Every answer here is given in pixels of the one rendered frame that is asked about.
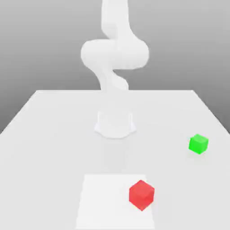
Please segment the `small red cube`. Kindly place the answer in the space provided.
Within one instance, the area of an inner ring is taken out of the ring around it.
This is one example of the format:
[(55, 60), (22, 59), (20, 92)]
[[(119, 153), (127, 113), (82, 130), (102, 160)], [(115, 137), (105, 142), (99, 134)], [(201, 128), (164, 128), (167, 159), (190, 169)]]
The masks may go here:
[(129, 188), (129, 202), (139, 210), (145, 210), (154, 201), (155, 189), (143, 180)]

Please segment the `small green cube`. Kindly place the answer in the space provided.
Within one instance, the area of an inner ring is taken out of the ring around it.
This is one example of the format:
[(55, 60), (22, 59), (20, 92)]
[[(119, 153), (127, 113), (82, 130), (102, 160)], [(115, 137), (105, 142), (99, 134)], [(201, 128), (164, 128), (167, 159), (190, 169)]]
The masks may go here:
[(190, 138), (189, 150), (200, 155), (207, 150), (208, 142), (209, 142), (208, 138), (202, 135), (196, 134)]

